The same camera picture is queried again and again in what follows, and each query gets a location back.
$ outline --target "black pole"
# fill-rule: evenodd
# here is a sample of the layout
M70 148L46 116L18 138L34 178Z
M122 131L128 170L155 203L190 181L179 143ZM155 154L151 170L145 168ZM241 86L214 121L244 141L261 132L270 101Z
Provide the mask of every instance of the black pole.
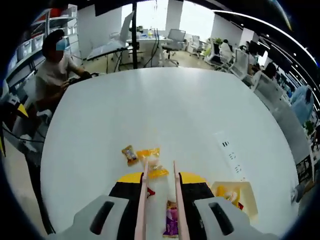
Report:
M137 59L137 1L134 0L132 2L132 11L133 17L132 17L132 60L133 60L133 69L138 68L138 59Z

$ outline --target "purple snack package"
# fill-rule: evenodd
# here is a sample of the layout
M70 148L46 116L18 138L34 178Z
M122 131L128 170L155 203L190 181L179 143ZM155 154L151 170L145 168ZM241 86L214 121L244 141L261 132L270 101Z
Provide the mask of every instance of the purple snack package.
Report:
M175 202L166 203L166 224L164 238L178 238L178 210Z

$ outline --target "power outlet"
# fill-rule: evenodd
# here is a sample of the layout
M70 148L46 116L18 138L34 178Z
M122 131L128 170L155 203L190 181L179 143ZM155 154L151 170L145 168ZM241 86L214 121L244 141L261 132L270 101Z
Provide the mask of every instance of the power outlet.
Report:
M224 154L227 164L232 169L235 180L240 182L248 182L248 178L246 177L244 168L241 165L239 155L234 150L233 145L231 144L226 133L218 132L214 136Z

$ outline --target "blue jacket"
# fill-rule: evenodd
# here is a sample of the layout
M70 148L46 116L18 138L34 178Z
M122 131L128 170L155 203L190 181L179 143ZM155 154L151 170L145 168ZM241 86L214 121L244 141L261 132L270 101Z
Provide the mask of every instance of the blue jacket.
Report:
M300 86L292 95L291 108L295 112L296 117L299 119L301 125L303 125L307 120L309 120L314 105L314 96L311 93L310 102L306 103L306 93L308 87Z

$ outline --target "white round table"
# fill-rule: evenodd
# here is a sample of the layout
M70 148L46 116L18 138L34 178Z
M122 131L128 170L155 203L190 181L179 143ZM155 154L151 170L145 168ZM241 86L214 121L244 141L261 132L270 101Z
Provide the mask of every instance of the white round table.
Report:
M150 183L147 239L163 239L166 201L178 170L212 184L234 181L215 134L224 131L240 156L255 196L263 233L279 236L295 221L291 190L298 184L288 143L264 104L234 75L196 68L127 70L68 88L50 123L41 160L41 191L56 232L123 175L121 150L160 147L169 176Z

